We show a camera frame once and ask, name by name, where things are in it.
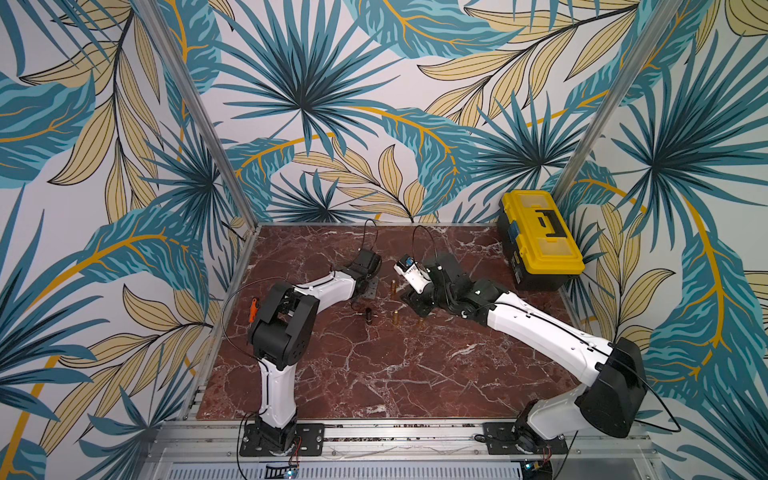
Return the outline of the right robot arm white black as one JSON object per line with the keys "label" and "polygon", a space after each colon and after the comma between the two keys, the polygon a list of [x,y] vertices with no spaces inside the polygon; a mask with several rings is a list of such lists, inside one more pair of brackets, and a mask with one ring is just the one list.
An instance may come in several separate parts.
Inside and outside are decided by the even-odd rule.
{"label": "right robot arm white black", "polygon": [[639,347],[588,334],[530,305],[503,285],[473,281],[447,252],[426,263],[404,255],[394,269],[408,284],[401,299],[420,317],[445,310],[509,335],[555,361],[578,380],[573,389],[530,402],[502,436],[535,453],[562,434],[592,427],[613,437],[629,435],[649,390]]}

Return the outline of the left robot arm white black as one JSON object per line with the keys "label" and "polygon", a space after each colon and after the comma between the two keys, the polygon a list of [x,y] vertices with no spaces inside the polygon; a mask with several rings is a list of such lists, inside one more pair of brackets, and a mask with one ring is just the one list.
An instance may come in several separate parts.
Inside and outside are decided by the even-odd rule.
{"label": "left robot arm white black", "polygon": [[255,422],[258,439],[272,451],[286,451],[297,436],[295,369],[306,352],[316,318],[325,309],[360,297],[381,266],[381,257],[361,249],[340,270],[304,284],[272,286],[249,327],[261,375],[261,404]]}

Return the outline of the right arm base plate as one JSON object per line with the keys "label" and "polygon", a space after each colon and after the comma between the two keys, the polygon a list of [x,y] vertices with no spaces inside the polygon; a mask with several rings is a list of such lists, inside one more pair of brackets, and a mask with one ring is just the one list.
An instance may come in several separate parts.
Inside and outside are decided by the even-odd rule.
{"label": "right arm base plate", "polygon": [[484,443],[489,455],[549,456],[565,454],[568,446],[563,436],[545,440],[528,427],[514,422],[486,422],[475,439]]}

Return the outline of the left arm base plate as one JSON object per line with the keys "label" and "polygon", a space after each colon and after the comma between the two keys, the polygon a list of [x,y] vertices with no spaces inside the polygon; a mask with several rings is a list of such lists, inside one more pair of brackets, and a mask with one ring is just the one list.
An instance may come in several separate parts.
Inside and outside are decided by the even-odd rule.
{"label": "left arm base plate", "polygon": [[303,457],[322,455],[325,425],[318,423],[289,424],[276,429],[257,421],[244,427],[238,453],[242,457],[287,456],[298,452]]}

